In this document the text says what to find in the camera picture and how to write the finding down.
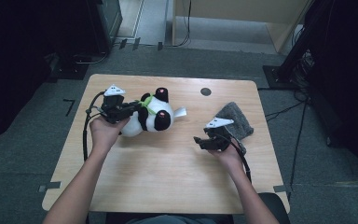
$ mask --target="tabletop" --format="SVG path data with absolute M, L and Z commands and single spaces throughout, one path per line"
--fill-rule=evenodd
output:
M 158 87 L 169 91 L 173 110 L 184 106 L 187 115 L 175 118 L 169 130 L 120 136 L 109 152 L 98 180 L 90 211 L 240 214 L 235 186 L 219 161 L 200 149 L 193 136 L 208 138 L 203 128 L 229 102 L 235 102 L 255 129 L 242 140 L 257 192 L 274 192 L 283 185 L 269 136 L 263 107 L 253 81 L 183 77 L 93 75 L 85 89 L 48 189 L 43 208 L 49 210 L 83 164 L 82 131 L 86 109 L 94 96 L 112 84 L 125 90 L 124 102 L 141 99 Z M 210 95 L 201 94 L 203 88 Z M 96 101 L 101 106 L 103 97 Z M 88 146 L 91 148 L 90 131 Z M 277 192 L 286 211 L 285 192 Z

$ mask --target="gray carpet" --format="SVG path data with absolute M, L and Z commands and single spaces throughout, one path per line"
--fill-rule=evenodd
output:
M 92 74 L 163 77 L 205 77 L 252 80 L 266 88 L 262 65 L 280 65 L 284 56 L 200 49 L 140 46 L 114 47 L 101 63 L 89 67 L 84 80 L 45 83 L 22 109 L 7 132 L 0 135 L 0 223 L 40 223 L 44 193 L 75 116 L 82 92 Z M 297 103 L 292 91 L 260 91 L 266 114 Z M 68 117 L 70 103 L 75 99 Z M 324 127 L 311 105 L 295 155 L 303 105 L 268 122 L 283 182 L 291 192 L 292 223 L 358 223 L 358 159 L 346 148 L 325 144 Z M 102 223 L 103 213 L 92 213 L 91 223 Z M 236 223 L 243 221 L 235 216 Z

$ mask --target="table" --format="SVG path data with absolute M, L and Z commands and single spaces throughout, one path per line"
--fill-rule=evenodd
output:
M 90 211 L 240 214 L 235 186 L 219 161 L 200 149 L 193 136 L 207 138 L 205 124 L 227 103 L 234 101 L 255 132 L 242 140 L 246 159 L 258 192 L 274 192 L 282 186 L 269 129 L 253 81 L 183 77 L 93 75 L 80 102 L 72 127 L 51 181 L 60 189 L 48 189 L 43 208 L 49 210 L 83 164 L 82 130 L 85 110 L 100 91 L 115 84 L 127 93 L 124 102 L 140 99 L 158 87 L 169 90 L 175 110 L 186 107 L 187 115 L 160 133 L 143 132 L 119 137 L 103 165 Z M 209 88 L 211 95 L 200 93 Z M 100 106 L 102 98 L 96 105 Z M 88 136 L 91 148 L 90 132 Z M 289 212 L 285 192 L 277 193 Z
M 175 44 L 176 16 L 187 17 L 189 3 L 190 0 L 174 0 L 173 45 Z M 311 3 L 312 0 L 191 0 L 191 17 L 266 22 L 274 47 L 277 52 L 281 52 Z

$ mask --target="white tag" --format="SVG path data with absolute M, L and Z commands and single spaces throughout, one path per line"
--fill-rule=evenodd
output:
M 187 112 L 186 112 L 186 108 L 184 106 L 178 108 L 177 110 L 175 110 L 173 112 L 173 117 L 174 118 L 178 118 L 178 117 L 182 117 L 182 116 L 186 116 Z
M 225 126 L 228 124 L 234 123 L 234 120 L 232 119 L 220 119 L 220 118 L 214 118 L 209 123 L 206 124 L 207 128 L 218 128 L 221 126 Z
M 105 91 L 104 96 L 121 95 L 124 93 L 126 93 L 126 91 L 122 90 L 121 88 L 113 84 L 112 86 L 109 87 L 109 89 Z

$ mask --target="hand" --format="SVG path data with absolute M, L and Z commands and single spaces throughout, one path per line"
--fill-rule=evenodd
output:
M 240 147 L 236 140 L 231 139 L 231 142 L 236 147 Z M 228 169 L 230 173 L 232 173 L 234 170 L 243 171 L 241 157 L 234 146 L 229 145 L 228 148 L 224 151 L 208 150 L 208 152 L 220 160 L 220 162 L 226 167 L 226 169 Z
M 101 116 L 94 119 L 89 124 L 93 150 L 98 148 L 98 150 L 102 150 L 107 154 L 116 142 L 121 129 L 128 123 L 129 120 L 130 119 L 123 119 L 119 123 L 111 124 L 104 120 Z

